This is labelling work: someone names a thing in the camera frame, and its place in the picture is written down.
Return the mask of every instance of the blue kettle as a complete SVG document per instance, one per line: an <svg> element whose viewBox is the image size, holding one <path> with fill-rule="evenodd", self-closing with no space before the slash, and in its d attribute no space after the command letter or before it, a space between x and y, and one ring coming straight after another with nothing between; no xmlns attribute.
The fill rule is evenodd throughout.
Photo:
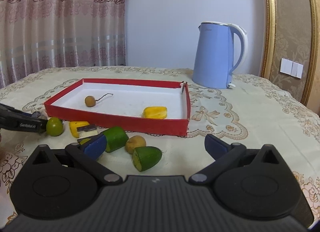
<svg viewBox="0 0 320 232"><path fill-rule="evenodd" d="M244 62L248 53L247 32L232 23L202 22L193 69L192 80L208 88L224 89L235 86L231 83L232 72ZM233 36L237 34L241 42L241 54L233 65Z"/></svg>

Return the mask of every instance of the green cucumber piece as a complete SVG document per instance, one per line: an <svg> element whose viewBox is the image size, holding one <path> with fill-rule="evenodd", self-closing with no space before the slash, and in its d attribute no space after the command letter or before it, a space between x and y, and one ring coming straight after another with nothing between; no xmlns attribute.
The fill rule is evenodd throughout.
<svg viewBox="0 0 320 232"><path fill-rule="evenodd" d="M104 130L102 133L107 138L106 152L112 152L125 146L125 143L129 139L125 131L119 126Z"/></svg>
<svg viewBox="0 0 320 232"><path fill-rule="evenodd" d="M137 147L133 151L133 165L138 171L145 171L155 166L162 157L162 151L157 147Z"/></svg>

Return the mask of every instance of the black gripper base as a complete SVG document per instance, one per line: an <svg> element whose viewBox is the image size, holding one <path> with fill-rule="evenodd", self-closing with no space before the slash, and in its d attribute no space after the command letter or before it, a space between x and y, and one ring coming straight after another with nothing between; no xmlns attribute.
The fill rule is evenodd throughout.
<svg viewBox="0 0 320 232"><path fill-rule="evenodd" d="M96 201L73 216L36 220L19 215L3 232L305 232L294 218L255 221L222 208L206 187L183 176L129 176L106 186Z"/></svg>

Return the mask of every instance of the toy food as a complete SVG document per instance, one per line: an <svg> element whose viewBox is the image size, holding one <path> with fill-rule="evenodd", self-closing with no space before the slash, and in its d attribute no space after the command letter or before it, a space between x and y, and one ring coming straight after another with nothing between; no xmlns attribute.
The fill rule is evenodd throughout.
<svg viewBox="0 0 320 232"><path fill-rule="evenodd" d="M50 136L59 136L63 132L63 123L57 117L51 117L46 125L47 134Z"/></svg>
<svg viewBox="0 0 320 232"><path fill-rule="evenodd" d="M70 132L72 134L72 136L74 138L79 138L79 133L77 131L78 127L82 127L82 126L87 126L89 125L88 122L86 121L73 121L69 123L69 128L70 128Z"/></svg>
<svg viewBox="0 0 320 232"><path fill-rule="evenodd" d="M77 132L79 134L79 138L98 135L97 127L94 124L77 127Z"/></svg>
<svg viewBox="0 0 320 232"><path fill-rule="evenodd" d="M86 142L90 141L90 138L84 138L83 140L79 141L79 144L85 144Z"/></svg>
<svg viewBox="0 0 320 232"><path fill-rule="evenodd" d="M147 146L135 148L132 154L133 165L138 171L145 171L155 166L162 157L159 148Z"/></svg>
<svg viewBox="0 0 320 232"><path fill-rule="evenodd" d="M107 94L103 95L98 100L96 100L93 96L89 95L84 99L84 103L87 107L93 107L96 105L96 102L98 102L100 99L104 98Z"/></svg>
<svg viewBox="0 0 320 232"><path fill-rule="evenodd" d="M96 100L94 99L93 96L89 95L84 99L84 103L87 107L92 107L96 105Z"/></svg>
<svg viewBox="0 0 320 232"><path fill-rule="evenodd" d="M167 108L164 106L146 107L142 113L143 118L165 119L167 117Z"/></svg>
<svg viewBox="0 0 320 232"><path fill-rule="evenodd" d="M127 142L125 143L125 150L128 153L133 154L135 148L144 147L146 145L146 140L142 136L135 135L127 140Z"/></svg>
<svg viewBox="0 0 320 232"><path fill-rule="evenodd" d="M129 139L125 131L119 126L104 130L102 133L107 138L106 152L112 152L125 146L125 143Z"/></svg>

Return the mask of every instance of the light switch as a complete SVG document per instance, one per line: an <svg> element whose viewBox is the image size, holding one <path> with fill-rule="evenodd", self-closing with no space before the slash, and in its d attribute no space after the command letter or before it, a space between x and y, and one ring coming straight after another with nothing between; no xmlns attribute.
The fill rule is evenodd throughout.
<svg viewBox="0 0 320 232"><path fill-rule="evenodd" d="M302 71L303 71L303 65L302 64L298 64L298 69L297 69L297 77L298 78L302 78Z"/></svg>
<svg viewBox="0 0 320 232"><path fill-rule="evenodd" d="M299 64L296 63L296 62L293 62L293 64L292 64L291 75L292 75L293 77L297 77L298 65L299 65Z"/></svg>
<svg viewBox="0 0 320 232"><path fill-rule="evenodd" d="M280 72L291 75L293 62L288 59L281 59Z"/></svg>

